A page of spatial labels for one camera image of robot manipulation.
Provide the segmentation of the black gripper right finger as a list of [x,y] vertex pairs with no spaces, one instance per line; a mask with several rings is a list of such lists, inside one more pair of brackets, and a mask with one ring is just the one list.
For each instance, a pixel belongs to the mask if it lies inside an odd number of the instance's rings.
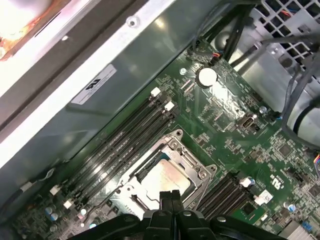
[[185,210],[180,192],[172,191],[172,210],[179,240],[283,240],[284,238],[234,217],[218,215],[210,220],[194,210]]

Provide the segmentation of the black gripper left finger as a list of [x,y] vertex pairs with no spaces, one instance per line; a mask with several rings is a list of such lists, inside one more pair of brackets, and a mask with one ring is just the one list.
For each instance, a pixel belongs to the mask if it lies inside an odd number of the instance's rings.
[[172,240],[172,193],[160,193],[159,209],[146,211],[143,219],[123,214],[74,236],[76,240]]

